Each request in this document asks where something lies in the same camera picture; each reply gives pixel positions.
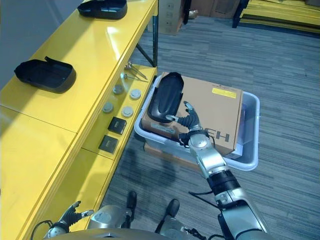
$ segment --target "gray carpet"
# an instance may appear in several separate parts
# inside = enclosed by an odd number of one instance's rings
[[[140,44],[151,53],[152,34]],[[159,36],[158,73],[241,88],[260,99],[259,165],[233,169],[279,240],[320,239],[318,38],[246,27],[228,19],[198,17],[176,35]],[[134,63],[147,65],[139,52]],[[201,234],[221,233],[218,210],[188,191],[209,191],[197,172],[144,152],[132,132],[102,205],[125,205],[138,195],[133,228],[154,231],[171,199],[177,218]]]

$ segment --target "cardboard boxes stack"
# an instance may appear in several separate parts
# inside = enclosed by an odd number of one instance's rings
[[[232,19],[240,0],[193,0],[191,10],[197,9],[200,16]]]
[[[159,1],[159,33],[176,34],[184,19],[185,0],[160,0]],[[152,20],[148,23],[148,31],[153,31]]]

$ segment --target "white wall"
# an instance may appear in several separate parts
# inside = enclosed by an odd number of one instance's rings
[[[0,89],[82,0],[2,0]]]

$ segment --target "yellow board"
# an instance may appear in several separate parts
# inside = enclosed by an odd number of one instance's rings
[[[67,92],[43,91],[16,77],[1,90],[2,209],[4,204],[14,204],[13,210],[8,207],[1,212],[1,239],[30,239],[34,226],[59,194],[60,186],[66,184],[64,177],[71,174],[75,157],[150,18],[157,13],[156,0],[129,0],[127,4],[127,14],[120,20],[86,18],[76,10],[31,57],[43,60],[48,56],[72,64],[77,77]],[[157,69],[141,68],[148,74],[147,89]],[[130,130],[135,117],[128,126]],[[128,137],[126,134],[119,141],[108,179]],[[21,177],[14,174],[17,166]],[[101,202],[108,181],[99,187],[96,205]],[[12,193],[5,196],[8,189]]]
[[[113,164],[114,161],[111,159],[80,149],[63,180],[63,184],[59,187],[52,201],[48,203],[50,207],[43,214],[41,220],[57,221],[76,201],[81,201],[80,206],[76,209],[79,213],[89,209],[97,210],[99,208],[99,205],[96,205],[97,197],[100,195],[108,176],[112,177]],[[84,229],[88,219],[81,219],[71,227],[71,231],[74,231],[75,227]],[[42,239],[47,231],[48,226],[42,226],[36,231],[34,239]]]
[[[121,84],[122,86],[124,86],[124,92],[121,95],[115,95],[114,93],[110,94],[108,98],[108,102],[111,102],[113,104],[113,111],[110,113],[101,112],[99,114],[97,120],[95,121],[92,127],[91,132],[89,133],[88,137],[86,138],[83,144],[84,149],[87,149],[94,153],[108,157],[110,159],[115,159],[115,156],[118,154],[118,152],[123,151],[123,148],[125,147],[125,145],[123,144],[123,141],[124,139],[129,137],[128,135],[130,134],[130,131],[131,131],[128,128],[128,126],[134,124],[134,121],[139,114],[139,112],[137,111],[139,109],[138,106],[141,106],[143,102],[142,97],[137,100],[132,99],[130,97],[130,92],[133,89],[140,89],[141,95],[145,96],[149,89],[148,86],[150,85],[150,80],[152,80],[153,76],[156,74],[155,72],[156,69],[152,67],[140,67],[139,70],[148,77],[149,82],[139,81],[139,80],[130,80],[130,79],[127,79],[126,81],[122,81],[121,79],[119,79],[118,84]],[[126,106],[130,106],[134,110],[137,109],[134,111],[131,117],[122,116],[122,109]],[[122,135],[108,130],[108,126],[113,117],[126,120],[126,123],[128,126],[124,129],[124,132]],[[104,135],[108,135],[110,137],[118,139],[118,143],[113,154],[99,149],[99,145],[102,139],[104,138]]]
[[[320,11],[320,7],[308,5],[305,3],[305,0],[264,0],[264,1],[277,3],[277,4],[284,4],[284,5],[289,5],[289,6],[295,6],[295,7],[299,7],[299,8],[315,9],[315,10]]]
[[[261,24],[261,25],[268,25],[273,27],[280,27],[280,28],[287,28],[287,29],[295,29],[299,31],[305,31],[305,32],[312,32],[312,33],[320,33],[319,28],[314,27],[308,27],[308,26],[299,26],[295,24],[285,23],[285,22],[275,22],[270,20],[260,20],[260,19],[250,19],[246,18],[247,16],[244,15],[243,18],[241,18],[241,23],[246,24]]]
[[[128,1],[127,13],[120,20],[83,17],[75,10],[31,57],[44,61],[48,56],[71,64],[76,71],[74,85],[63,94],[55,94],[14,76],[0,93],[1,105],[78,133],[84,119],[92,116],[96,101],[105,94],[103,89],[112,88],[109,85],[117,81],[156,3]]]
[[[49,203],[48,209],[37,219],[37,222],[51,219],[56,221],[62,213],[73,202],[82,201],[77,210],[79,212],[94,209],[97,211],[105,196],[107,187],[116,170],[121,154],[129,139],[130,133],[134,127],[135,120],[139,114],[148,89],[152,83],[153,76],[156,75],[156,68],[146,66],[135,66],[148,80],[119,80],[118,84],[124,86],[124,93],[121,95],[109,96],[108,101],[113,103],[113,110],[110,113],[100,112],[97,121],[91,129],[91,132],[86,139],[83,148],[73,161],[68,173],[62,181],[54,198]],[[130,77],[137,77],[127,72]],[[137,100],[130,98],[130,92],[133,89],[141,90],[141,97]],[[121,116],[123,106],[131,106],[133,115],[130,118],[125,118],[127,125],[122,135],[108,132],[107,128],[113,116],[124,119]],[[118,140],[116,149],[113,154],[98,149],[103,136],[107,134]],[[73,225],[71,231],[83,230],[89,223],[89,218],[80,220]],[[37,231],[37,236],[40,238],[48,230],[45,226]]]
[[[242,13],[245,15],[320,26],[320,8],[309,7],[305,4],[303,4],[305,7],[301,6],[265,0],[251,0]]]
[[[75,133],[0,106],[1,239],[14,240]]]

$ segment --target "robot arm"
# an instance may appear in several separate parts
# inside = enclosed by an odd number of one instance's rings
[[[75,224],[80,219],[89,217],[94,213],[93,210],[88,210],[84,212],[76,212],[76,208],[79,207],[81,201],[77,201],[72,204],[62,215],[59,221],[55,222],[49,229],[49,231],[44,236],[44,239],[50,239],[59,235],[69,233],[69,227]]]
[[[215,202],[221,210],[218,221],[224,238],[272,240],[273,238],[267,234],[267,225],[257,207],[241,188],[224,158],[212,146],[208,135],[201,127],[195,109],[186,101],[184,104],[189,113],[187,117],[167,115],[166,118],[189,129],[187,139],[183,142],[188,142],[190,153],[195,157],[202,176],[215,195]]]

